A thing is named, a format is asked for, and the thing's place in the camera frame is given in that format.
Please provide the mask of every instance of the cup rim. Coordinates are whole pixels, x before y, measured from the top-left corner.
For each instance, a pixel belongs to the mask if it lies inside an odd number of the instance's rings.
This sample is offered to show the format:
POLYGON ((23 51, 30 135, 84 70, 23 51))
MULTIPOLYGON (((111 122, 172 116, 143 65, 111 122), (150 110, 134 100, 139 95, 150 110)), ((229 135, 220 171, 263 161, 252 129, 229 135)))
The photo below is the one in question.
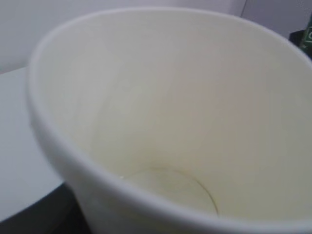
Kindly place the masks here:
POLYGON ((29 65, 27 67, 28 81, 26 86, 27 105, 33 119, 38 122, 39 127, 44 134, 49 136, 66 155, 73 167, 79 168, 79 171, 84 176, 91 179, 94 185, 104 191, 103 187, 108 187, 109 192, 116 194, 123 202, 126 202, 138 209, 141 209, 146 214, 163 218, 172 222, 193 227, 196 230, 215 231, 225 234, 293 234, 312 232, 312 218, 299 221, 242 221, 234 218, 217 218, 209 214, 204 214, 189 208, 180 207, 155 195, 149 194, 140 189, 134 188, 121 181, 117 176, 107 172, 102 167, 93 162, 87 154, 82 150, 74 147, 73 143, 58 129, 57 125, 52 121, 48 114, 47 108, 44 106, 40 98, 39 88, 37 86, 37 64, 42 52, 46 46, 59 34, 67 28, 79 24, 85 20, 91 20, 102 15, 121 14, 126 12, 185 12, 195 14, 212 15, 223 19, 234 20, 238 23, 249 25, 263 33, 279 40, 293 51, 312 71, 312 63, 310 59, 296 48, 291 42, 275 33, 274 31, 265 28, 257 23, 218 12, 206 10, 179 8, 179 7, 133 7, 120 8, 94 12, 86 16, 78 17, 69 22, 66 22, 48 33, 38 44, 33 51, 29 65))

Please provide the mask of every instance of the dark surface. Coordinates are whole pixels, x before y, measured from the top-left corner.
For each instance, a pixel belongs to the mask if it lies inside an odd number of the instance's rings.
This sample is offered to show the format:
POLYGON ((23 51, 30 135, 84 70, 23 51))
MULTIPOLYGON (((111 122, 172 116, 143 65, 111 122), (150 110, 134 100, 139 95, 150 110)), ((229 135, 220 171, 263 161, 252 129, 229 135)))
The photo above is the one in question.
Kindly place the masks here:
POLYGON ((0 223, 0 234, 91 234, 91 232, 74 195, 65 184, 62 184, 34 205, 0 223))
POLYGON ((289 40, 296 46, 299 46, 301 39, 303 37, 303 34, 304 34, 304 30, 293 32, 289 35, 289 40))

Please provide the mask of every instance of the green object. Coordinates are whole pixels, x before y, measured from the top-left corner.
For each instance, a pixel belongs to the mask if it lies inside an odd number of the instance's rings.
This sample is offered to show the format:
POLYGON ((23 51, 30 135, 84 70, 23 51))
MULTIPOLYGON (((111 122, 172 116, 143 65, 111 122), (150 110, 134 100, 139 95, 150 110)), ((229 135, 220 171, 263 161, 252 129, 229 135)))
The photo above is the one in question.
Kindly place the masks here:
POLYGON ((299 47, 312 59, 312 15, 299 47))

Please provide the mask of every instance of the white table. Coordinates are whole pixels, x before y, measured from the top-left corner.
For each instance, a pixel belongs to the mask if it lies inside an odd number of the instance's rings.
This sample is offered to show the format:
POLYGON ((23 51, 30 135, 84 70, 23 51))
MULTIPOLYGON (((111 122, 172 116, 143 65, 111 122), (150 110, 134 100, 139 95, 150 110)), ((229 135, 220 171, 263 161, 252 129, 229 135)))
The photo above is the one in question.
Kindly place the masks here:
POLYGON ((0 222, 62 183, 31 132, 25 81, 25 68, 0 75, 0 222))

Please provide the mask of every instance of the white wall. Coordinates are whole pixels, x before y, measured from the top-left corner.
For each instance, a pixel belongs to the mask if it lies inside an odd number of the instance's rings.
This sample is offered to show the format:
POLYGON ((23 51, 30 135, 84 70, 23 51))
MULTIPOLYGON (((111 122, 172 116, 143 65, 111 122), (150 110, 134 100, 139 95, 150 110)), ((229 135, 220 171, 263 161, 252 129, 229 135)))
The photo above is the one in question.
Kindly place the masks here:
POLYGON ((180 6, 240 15, 245 0, 1 0, 0 73, 26 65, 38 40, 90 12, 128 6, 180 6))
POLYGON ((312 0, 247 0, 242 17, 288 38, 306 28, 311 13, 312 0))

